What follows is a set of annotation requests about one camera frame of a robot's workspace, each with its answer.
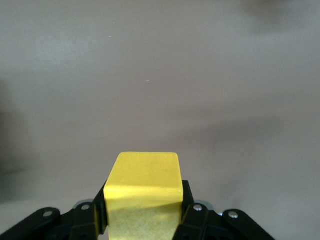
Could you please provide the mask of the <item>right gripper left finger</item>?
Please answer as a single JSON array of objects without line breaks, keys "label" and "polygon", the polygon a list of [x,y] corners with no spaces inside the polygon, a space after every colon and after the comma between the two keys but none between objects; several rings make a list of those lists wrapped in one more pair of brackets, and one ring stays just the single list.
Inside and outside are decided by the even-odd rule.
[{"label": "right gripper left finger", "polygon": [[104,189],[62,214],[41,208],[3,233],[5,240],[97,240],[108,226]]}]

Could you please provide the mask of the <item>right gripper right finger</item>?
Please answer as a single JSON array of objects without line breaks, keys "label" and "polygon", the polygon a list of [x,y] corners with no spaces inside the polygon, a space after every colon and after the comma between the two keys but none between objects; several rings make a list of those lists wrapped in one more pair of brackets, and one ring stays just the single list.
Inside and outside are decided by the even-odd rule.
[{"label": "right gripper right finger", "polygon": [[181,223],[174,240],[273,240],[267,231],[239,209],[216,213],[195,202],[190,184],[182,182],[183,202]]}]

